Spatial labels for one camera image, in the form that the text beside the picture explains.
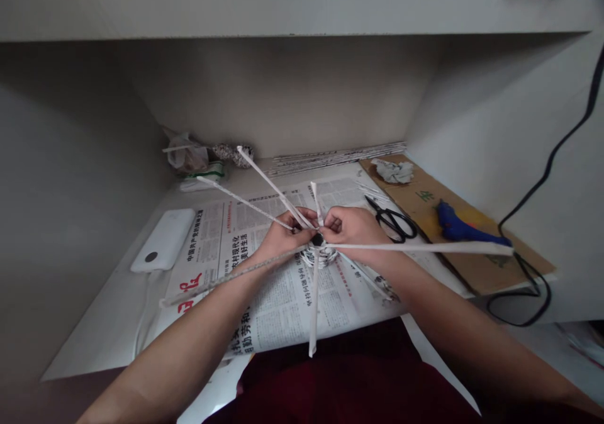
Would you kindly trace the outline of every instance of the hand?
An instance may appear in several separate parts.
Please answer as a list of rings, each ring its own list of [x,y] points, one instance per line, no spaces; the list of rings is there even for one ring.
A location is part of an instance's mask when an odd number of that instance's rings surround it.
[[[310,221],[315,227],[318,226],[316,222],[316,212],[307,209],[305,207],[297,207],[302,215],[306,217],[308,221]],[[298,222],[293,217],[293,215],[287,211],[282,215],[279,215],[277,219],[288,226],[298,227]],[[296,234],[292,233],[292,231],[285,229],[285,227],[273,222],[269,231],[267,232],[264,240],[260,247],[254,252],[253,257],[256,263],[263,262],[267,259],[271,259],[273,257],[277,257],[287,251],[291,251],[292,249],[298,248],[299,246],[305,245],[310,242],[310,239],[316,234],[316,230],[314,229],[304,229],[301,232]],[[287,262],[290,257],[284,257],[283,259],[279,259],[271,264],[271,267],[277,267],[281,264]]]
[[[382,245],[392,243],[379,226],[376,217],[359,207],[332,207],[325,217],[325,226],[319,229],[327,243],[352,245]],[[363,264],[376,265],[385,251],[341,249],[343,254]]]

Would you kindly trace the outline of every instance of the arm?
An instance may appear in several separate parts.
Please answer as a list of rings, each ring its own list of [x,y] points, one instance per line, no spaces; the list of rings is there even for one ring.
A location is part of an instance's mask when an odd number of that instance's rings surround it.
[[[370,212],[333,207],[321,229],[329,243],[391,243]],[[504,329],[403,253],[342,250],[379,272],[466,387],[488,403],[551,401],[597,416],[603,410]]]
[[[299,208],[309,219],[312,210]],[[291,213],[279,219],[289,226]],[[273,223],[262,245],[234,271],[308,243],[315,234],[292,234]],[[214,289],[159,335],[86,410],[78,423],[163,423],[193,402],[222,359],[235,329],[268,273],[287,259],[240,276]]]

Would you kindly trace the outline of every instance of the brown cardboard sheet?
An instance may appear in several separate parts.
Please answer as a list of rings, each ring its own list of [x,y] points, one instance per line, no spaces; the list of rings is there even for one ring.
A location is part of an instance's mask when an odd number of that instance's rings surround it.
[[[381,159],[395,163],[411,162],[404,155],[389,155],[381,157]],[[430,242],[448,242],[441,235],[435,209],[441,199],[455,209],[457,216],[462,221],[483,232],[498,235],[495,221],[465,202],[416,164],[413,168],[413,180],[411,183],[403,185],[390,184],[382,180],[376,171],[376,166],[371,164],[371,160],[361,160],[359,163],[396,205],[415,221]],[[551,273],[555,270],[552,264],[512,233],[504,230],[504,234],[512,241],[515,250],[541,274]],[[474,294],[492,294],[526,281],[524,273],[513,257],[476,254],[446,254],[444,257],[450,263],[449,267],[453,267],[451,269],[453,273],[458,275]]]

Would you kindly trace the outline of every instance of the forearm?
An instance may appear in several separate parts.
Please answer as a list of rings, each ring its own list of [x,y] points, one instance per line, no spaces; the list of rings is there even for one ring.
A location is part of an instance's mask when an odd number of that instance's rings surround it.
[[[254,263],[252,256],[235,271]],[[176,421],[210,379],[268,272],[262,267],[222,284],[193,306],[120,374],[80,422]]]
[[[432,345],[469,372],[482,391],[500,401],[589,401],[551,366],[407,256],[382,257],[373,267],[394,287]]]

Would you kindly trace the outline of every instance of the power cord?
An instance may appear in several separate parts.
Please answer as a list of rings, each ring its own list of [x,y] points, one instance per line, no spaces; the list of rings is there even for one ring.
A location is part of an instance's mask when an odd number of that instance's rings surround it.
[[[138,354],[140,353],[140,349],[139,349],[140,332],[143,327],[143,322],[145,321],[145,315],[147,314],[147,305],[149,304],[149,294],[150,294],[150,289],[151,289],[151,283],[155,281],[155,279],[161,272],[162,272],[162,270],[153,270],[152,272],[147,273],[147,278],[145,280],[145,302],[143,303],[143,308],[138,317],[137,331],[136,331],[136,335],[134,338],[134,346],[132,347],[132,361],[134,361],[136,359],[136,357],[138,356]]]
[[[587,119],[590,118],[591,114],[593,113],[593,109],[596,105],[596,100],[598,99],[598,91],[600,90],[600,81],[602,79],[602,70],[603,69],[604,69],[604,46],[602,46],[602,50],[600,52],[600,58],[598,59],[595,70],[593,71],[593,77],[591,79],[590,95],[587,100],[587,108],[585,109],[585,114],[583,115],[583,118],[579,121],[579,123],[577,125],[575,125],[573,127],[573,129],[571,131],[569,131],[558,142],[558,144],[556,144],[556,146],[554,147],[552,152],[549,154],[549,157],[547,158],[547,165],[545,166],[545,171],[544,171],[543,175],[541,176],[541,178],[539,179],[539,181],[537,181],[537,183],[535,185],[533,185],[533,188],[531,188],[528,191],[528,193],[520,200],[520,202],[514,207],[514,209],[511,212],[509,212],[501,220],[501,222],[497,225],[499,234],[502,237],[505,237],[505,235],[503,234],[503,225],[505,224],[505,222],[508,221],[512,216],[514,216],[518,212],[518,210],[520,210],[524,206],[524,204],[527,203],[527,201],[531,198],[531,196],[533,196],[533,194],[535,194],[535,192],[541,187],[541,185],[543,185],[545,183],[545,181],[549,178],[549,174],[552,171],[552,164],[554,163],[554,157],[558,153],[558,150],[560,150],[560,148],[564,145],[564,143],[568,140],[568,138],[570,138],[574,134],[574,132],[576,132],[578,129],[580,129],[581,126],[587,121]],[[516,261],[520,265],[520,268],[522,269],[524,276],[531,283],[534,290],[503,292],[503,293],[493,295],[487,301],[486,309],[487,309],[487,311],[489,311],[489,313],[492,316],[501,320],[504,323],[507,323],[508,325],[530,326],[533,323],[535,323],[537,320],[539,320],[539,318],[545,313],[545,311],[547,311],[547,309],[552,301],[552,289],[549,287],[549,284],[547,283],[545,278],[543,278],[543,275],[535,267],[530,265],[520,254],[514,253],[514,258],[516,258]],[[528,319],[526,322],[523,322],[523,323],[510,322],[510,321],[505,320],[504,318],[496,315],[493,312],[493,310],[491,309],[491,305],[495,301],[497,301],[501,298],[519,297],[519,296],[535,297],[535,298],[541,297],[541,290],[539,289],[537,281],[535,281],[535,279],[530,275],[529,269],[535,273],[535,275],[541,280],[541,282],[545,286],[545,301],[541,305],[539,310],[537,310],[537,312],[535,313],[535,315],[533,317],[531,317],[530,319]]]

